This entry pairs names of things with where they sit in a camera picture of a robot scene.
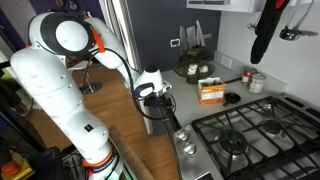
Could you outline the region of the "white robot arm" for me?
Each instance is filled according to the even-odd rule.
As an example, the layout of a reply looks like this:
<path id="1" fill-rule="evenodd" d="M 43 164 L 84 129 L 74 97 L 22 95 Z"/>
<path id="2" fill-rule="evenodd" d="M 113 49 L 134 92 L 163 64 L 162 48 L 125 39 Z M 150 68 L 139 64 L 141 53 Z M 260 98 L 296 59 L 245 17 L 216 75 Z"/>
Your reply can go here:
<path id="1" fill-rule="evenodd" d="M 80 20 L 67 13 L 42 13 L 30 21 L 29 39 L 31 45 L 10 60 L 19 82 L 79 151 L 89 180 L 119 180 L 123 160 L 104 123 L 84 106 L 66 60 L 91 55 L 118 70 L 135 99 L 162 95 L 171 85 L 155 66 L 142 73 L 131 68 L 121 42 L 96 17 Z"/>

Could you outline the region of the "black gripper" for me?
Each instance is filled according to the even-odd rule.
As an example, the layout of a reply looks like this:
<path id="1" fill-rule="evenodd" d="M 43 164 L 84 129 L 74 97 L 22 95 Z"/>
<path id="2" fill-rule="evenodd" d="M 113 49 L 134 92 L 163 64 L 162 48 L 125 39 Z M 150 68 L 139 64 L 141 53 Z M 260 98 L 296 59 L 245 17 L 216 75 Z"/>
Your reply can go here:
<path id="1" fill-rule="evenodd" d="M 173 108 L 173 101 L 170 98 L 162 96 L 151 95 L 147 96 L 144 101 L 144 105 L 153 108 Z"/>

